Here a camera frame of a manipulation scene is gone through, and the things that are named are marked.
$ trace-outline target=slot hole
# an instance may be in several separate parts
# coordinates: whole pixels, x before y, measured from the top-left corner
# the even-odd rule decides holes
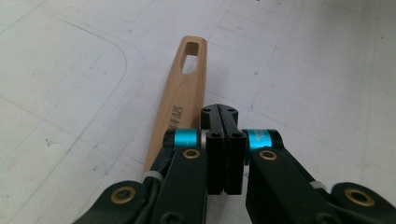
[[[198,48],[199,45],[197,43],[187,43],[183,62],[181,65],[181,72],[183,73],[183,75],[191,74],[197,68]]]

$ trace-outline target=wooden stick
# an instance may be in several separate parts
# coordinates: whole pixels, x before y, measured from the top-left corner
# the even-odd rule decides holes
[[[163,90],[143,173],[154,163],[168,128],[200,128],[205,94],[206,49],[206,41],[201,37],[184,36],[181,39]],[[196,66],[192,72],[183,74],[188,55],[196,56]]]

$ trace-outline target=screw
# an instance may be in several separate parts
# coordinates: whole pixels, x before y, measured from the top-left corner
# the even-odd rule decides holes
[[[221,134],[220,133],[212,133],[211,136],[218,138],[218,137],[221,137]]]
[[[375,205],[375,200],[370,194],[361,189],[348,188],[345,190],[346,197],[358,205],[371,207]]]
[[[122,189],[119,192],[117,192],[117,198],[118,199],[126,199],[131,195],[131,191],[128,189]]]
[[[242,137],[242,134],[241,133],[233,133],[233,137],[239,138],[239,137]]]
[[[315,218],[316,224],[340,224],[340,220],[327,213],[319,213]]]
[[[267,160],[267,161],[274,161],[277,159],[277,155],[275,154],[275,152],[273,151],[269,151],[269,150],[263,150],[260,152],[260,157],[262,157],[263,159]]]
[[[184,224],[184,217],[176,212],[169,212],[163,214],[160,224]]]
[[[197,149],[187,149],[183,152],[183,156],[187,159],[196,159],[201,155]]]

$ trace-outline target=white cable tie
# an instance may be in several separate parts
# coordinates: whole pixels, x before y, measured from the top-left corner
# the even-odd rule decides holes
[[[156,178],[160,181],[161,184],[163,183],[163,175],[158,171],[147,171],[142,175],[142,179],[145,180],[146,177]]]
[[[314,189],[324,189],[324,190],[327,190],[327,189],[326,189],[326,186],[325,186],[322,182],[320,182],[320,181],[312,181],[312,182],[310,182],[310,184],[311,184],[312,188],[314,188]]]

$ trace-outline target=white table surface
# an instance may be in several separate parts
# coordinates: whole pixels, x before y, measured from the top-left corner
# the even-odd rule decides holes
[[[184,35],[208,41],[205,105],[277,129],[328,189],[396,204],[396,2],[0,0],[0,223],[71,223],[140,180]],[[249,223],[245,193],[207,223]]]

